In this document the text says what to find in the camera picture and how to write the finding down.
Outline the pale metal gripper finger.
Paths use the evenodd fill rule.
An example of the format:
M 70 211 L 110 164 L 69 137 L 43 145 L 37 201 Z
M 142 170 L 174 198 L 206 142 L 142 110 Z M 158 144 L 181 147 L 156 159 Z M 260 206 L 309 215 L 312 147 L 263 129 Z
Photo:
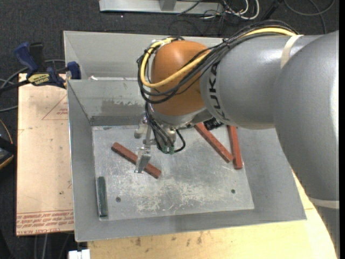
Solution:
M 141 172 L 146 168 L 151 158 L 150 148 L 144 148 L 141 156 Z
M 135 167 L 135 173 L 142 173 L 143 172 L 143 166 L 142 166 L 142 160 L 144 156 L 144 149 L 139 148 L 137 151 L 137 160 L 136 160 L 136 167 Z

